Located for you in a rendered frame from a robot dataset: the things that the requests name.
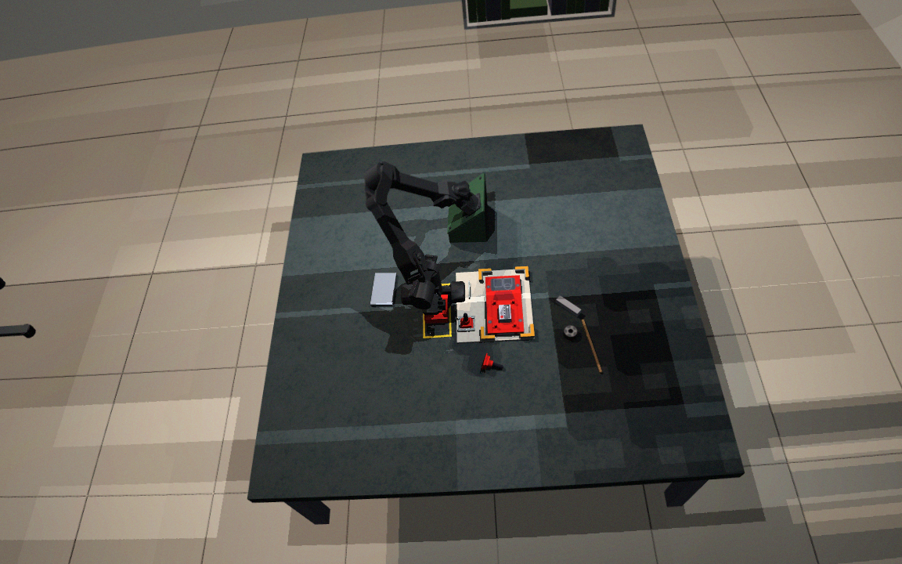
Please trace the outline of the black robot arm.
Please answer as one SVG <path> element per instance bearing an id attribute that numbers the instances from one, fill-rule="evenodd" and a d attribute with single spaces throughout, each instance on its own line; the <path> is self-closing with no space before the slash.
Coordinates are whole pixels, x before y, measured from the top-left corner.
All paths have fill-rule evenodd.
<path id="1" fill-rule="evenodd" d="M 430 197 L 433 206 L 440 208 L 455 204 L 464 211 L 467 218 L 481 207 L 480 193 L 474 195 L 470 192 L 469 186 L 467 181 L 436 183 L 419 176 L 400 174 L 394 165 L 385 161 L 366 171 L 364 182 L 366 208 L 371 211 L 388 238 L 393 249 L 393 258 L 406 284 L 412 284 L 408 295 L 411 304 L 417 309 L 422 309 L 424 315 L 438 315 L 439 312 L 446 310 L 446 300 L 442 299 L 440 291 L 435 291 L 435 285 L 439 284 L 440 280 L 439 267 L 436 263 L 438 256 L 424 255 L 414 240 L 405 235 L 404 229 L 400 226 L 396 215 L 391 213 L 387 203 L 389 189 L 395 188 Z M 417 269 L 418 272 L 410 275 L 410 272 Z"/>

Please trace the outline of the tan wooden stick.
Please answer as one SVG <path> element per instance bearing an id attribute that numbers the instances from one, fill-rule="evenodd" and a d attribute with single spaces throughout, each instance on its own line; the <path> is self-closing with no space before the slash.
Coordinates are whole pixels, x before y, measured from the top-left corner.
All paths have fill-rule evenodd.
<path id="1" fill-rule="evenodd" d="M 590 339 L 590 332 L 588 332 L 588 330 L 587 330 L 587 328 L 586 328 L 586 321 L 584 321 L 584 319 L 581 319 L 581 324 L 583 324 L 584 330 L 586 330 L 586 336 L 587 336 L 587 338 L 588 338 L 588 342 L 590 342 L 590 347 L 591 347 L 591 349 L 592 349 L 592 353 L 594 354 L 595 360 L 597 360 L 597 366 L 598 366 L 598 369 L 599 369 L 599 374 L 601 374 L 601 372 L 602 372 L 602 371 L 601 371 L 601 365 L 599 364 L 599 360 L 598 360 L 598 358 L 597 358 L 597 351 L 595 351 L 595 349 L 594 349 L 594 344 L 592 344 L 592 341 L 591 341 L 591 339 Z"/>

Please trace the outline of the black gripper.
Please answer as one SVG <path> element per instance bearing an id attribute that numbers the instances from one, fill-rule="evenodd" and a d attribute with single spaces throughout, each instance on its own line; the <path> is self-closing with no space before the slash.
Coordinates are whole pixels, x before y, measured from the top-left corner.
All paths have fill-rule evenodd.
<path id="1" fill-rule="evenodd" d="M 412 305 L 410 302 L 410 298 L 408 297 L 412 284 L 404 284 L 402 286 L 401 291 L 401 303 L 403 305 Z M 448 287 L 442 287 L 441 279 L 439 280 L 439 284 L 435 285 L 435 291 L 440 291 L 442 294 L 448 294 L 448 309 L 452 303 L 464 302 L 465 301 L 465 283 L 464 281 L 454 281 L 449 284 Z"/>

